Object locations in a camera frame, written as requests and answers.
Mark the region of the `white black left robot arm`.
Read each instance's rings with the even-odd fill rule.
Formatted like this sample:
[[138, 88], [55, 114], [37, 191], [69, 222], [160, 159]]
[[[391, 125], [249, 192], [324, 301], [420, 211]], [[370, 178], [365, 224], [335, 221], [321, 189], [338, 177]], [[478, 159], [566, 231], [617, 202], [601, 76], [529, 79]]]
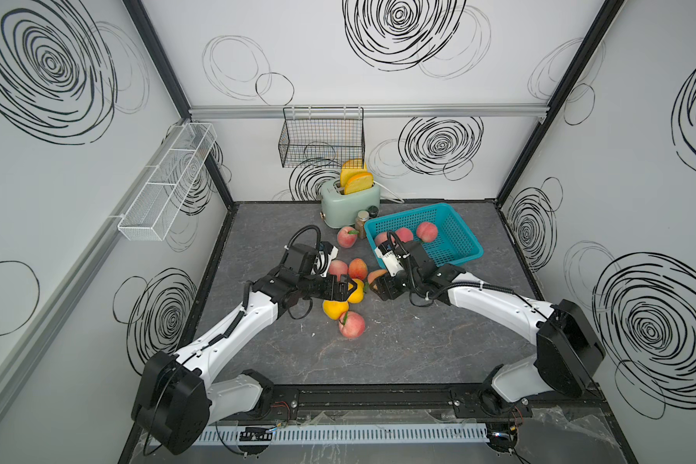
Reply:
[[131, 419], [174, 455], [189, 449], [208, 425], [257, 408], [270, 381], [256, 372], [218, 382], [223, 368], [258, 333], [306, 299], [345, 303], [358, 284], [343, 276], [265, 276], [246, 287], [243, 301], [214, 328], [144, 366]]

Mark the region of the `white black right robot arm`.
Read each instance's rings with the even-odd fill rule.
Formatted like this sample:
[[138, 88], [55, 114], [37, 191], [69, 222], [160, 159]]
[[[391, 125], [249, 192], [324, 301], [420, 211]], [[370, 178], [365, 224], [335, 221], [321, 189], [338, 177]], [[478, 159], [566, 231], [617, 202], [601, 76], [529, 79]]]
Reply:
[[377, 271], [367, 281], [371, 291], [384, 301], [407, 294], [420, 298], [411, 301], [417, 307], [441, 302], [468, 309], [535, 346], [535, 354], [499, 365], [485, 378], [477, 397], [487, 415], [502, 414], [520, 400], [546, 392], [582, 398], [595, 384], [604, 348], [581, 307], [572, 301], [553, 304], [525, 298], [450, 264], [425, 274]]

